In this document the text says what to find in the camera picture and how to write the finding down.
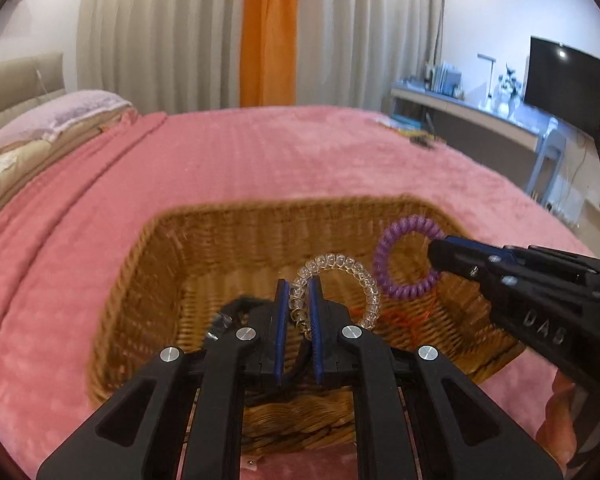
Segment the right hand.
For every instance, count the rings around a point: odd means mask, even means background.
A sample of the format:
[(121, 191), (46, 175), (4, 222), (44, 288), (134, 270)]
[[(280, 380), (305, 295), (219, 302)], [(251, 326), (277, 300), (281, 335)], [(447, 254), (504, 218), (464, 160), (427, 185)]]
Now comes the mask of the right hand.
[(554, 458), (563, 474), (577, 451), (577, 437), (573, 430), (571, 407), (576, 384), (562, 372), (552, 383), (552, 395), (545, 405), (545, 419), (535, 435), (535, 441)]

